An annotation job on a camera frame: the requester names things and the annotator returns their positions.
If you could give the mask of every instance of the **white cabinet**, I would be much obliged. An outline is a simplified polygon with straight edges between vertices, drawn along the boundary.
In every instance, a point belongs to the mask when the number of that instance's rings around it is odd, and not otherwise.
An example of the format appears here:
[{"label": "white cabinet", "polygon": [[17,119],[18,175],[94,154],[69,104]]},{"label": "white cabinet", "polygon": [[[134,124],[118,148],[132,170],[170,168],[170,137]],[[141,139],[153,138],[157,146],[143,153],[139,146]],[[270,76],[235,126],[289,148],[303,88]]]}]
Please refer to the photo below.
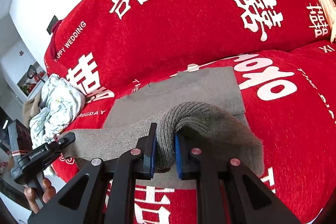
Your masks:
[{"label": "white cabinet", "polygon": [[3,75],[16,96],[26,102],[34,97],[43,86],[37,77],[28,79],[27,70],[30,65],[36,68],[44,80],[47,79],[45,71],[36,62],[22,40],[15,43],[0,59]]}]

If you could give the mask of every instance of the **crumpled blanket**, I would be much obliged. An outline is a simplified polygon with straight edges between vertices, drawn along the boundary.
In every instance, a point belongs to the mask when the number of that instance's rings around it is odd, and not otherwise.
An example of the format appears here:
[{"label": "crumpled blanket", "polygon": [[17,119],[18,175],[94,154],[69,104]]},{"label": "crumpled blanket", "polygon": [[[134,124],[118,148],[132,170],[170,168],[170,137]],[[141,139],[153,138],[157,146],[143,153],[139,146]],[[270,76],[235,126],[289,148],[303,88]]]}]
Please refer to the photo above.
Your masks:
[{"label": "crumpled blanket", "polygon": [[52,74],[41,90],[40,113],[29,122],[33,148],[54,141],[75,120],[85,96],[64,78]]}]

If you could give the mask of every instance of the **silver screw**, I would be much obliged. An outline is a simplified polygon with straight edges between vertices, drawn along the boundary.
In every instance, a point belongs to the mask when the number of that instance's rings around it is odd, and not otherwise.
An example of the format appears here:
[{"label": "silver screw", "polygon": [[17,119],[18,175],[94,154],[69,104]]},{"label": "silver screw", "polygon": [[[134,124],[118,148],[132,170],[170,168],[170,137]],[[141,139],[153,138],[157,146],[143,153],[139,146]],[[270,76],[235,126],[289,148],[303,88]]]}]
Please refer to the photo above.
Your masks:
[{"label": "silver screw", "polygon": [[191,150],[191,154],[193,154],[193,155],[200,155],[201,153],[202,153],[202,150],[199,149],[199,148],[193,148]]},{"label": "silver screw", "polygon": [[99,158],[95,158],[95,159],[93,159],[93,160],[91,161],[91,164],[92,164],[93,166],[98,166],[98,165],[101,164],[101,159],[99,159]]},{"label": "silver screw", "polygon": [[133,148],[133,149],[131,150],[131,154],[132,154],[133,156],[140,155],[140,153],[141,153],[141,150],[140,150],[139,148]]},{"label": "silver screw", "polygon": [[231,159],[230,163],[233,166],[239,166],[240,165],[240,160],[239,159]]}]

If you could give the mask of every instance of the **beige cloth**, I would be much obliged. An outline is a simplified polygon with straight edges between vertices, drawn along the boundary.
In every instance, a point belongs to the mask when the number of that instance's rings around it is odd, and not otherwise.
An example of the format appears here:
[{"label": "beige cloth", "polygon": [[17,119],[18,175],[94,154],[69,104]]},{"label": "beige cloth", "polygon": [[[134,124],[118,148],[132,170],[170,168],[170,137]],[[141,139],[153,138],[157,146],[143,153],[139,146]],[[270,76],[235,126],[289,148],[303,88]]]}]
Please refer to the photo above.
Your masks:
[{"label": "beige cloth", "polygon": [[23,125],[29,128],[29,121],[40,113],[39,102],[41,99],[41,90],[34,98],[26,101],[22,106]]}]

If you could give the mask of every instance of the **black device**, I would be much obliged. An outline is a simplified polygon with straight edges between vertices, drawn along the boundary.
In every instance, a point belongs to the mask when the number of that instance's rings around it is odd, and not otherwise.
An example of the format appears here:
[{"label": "black device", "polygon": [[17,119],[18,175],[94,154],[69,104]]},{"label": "black device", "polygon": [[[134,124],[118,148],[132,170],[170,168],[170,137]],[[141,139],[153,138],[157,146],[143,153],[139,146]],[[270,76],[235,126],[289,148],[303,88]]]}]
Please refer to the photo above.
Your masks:
[{"label": "black device", "polygon": [[104,223],[132,223],[137,179],[150,180],[155,170],[156,124],[149,135],[138,140],[134,149],[119,158],[88,162],[44,207],[29,224],[103,223],[102,209],[107,187],[113,184]]},{"label": "black device", "polygon": [[197,180],[198,224],[299,224],[296,216],[239,159],[217,162],[192,128],[175,136],[176,169]]},{"label": "black device", "polygon": [[45,143],[33,149],[30,131],[20,121],[13,121],[8,127],[8,132],[15,162],[11,175],[17,184],[35,189],[36,203],[42,207],[45,190],[42,184],[43,170],[60,156],[64,147],[75,140],[75,135],[70,132],[57,142]]},{"label": "black device", "polygon": [[53,27],[55,26],[55,24],[58,22],[58,18],[57,16],[53,16],[53,18],[51,19],[48,27],[47,27],[47,32],[51,35],[53,33]]}]

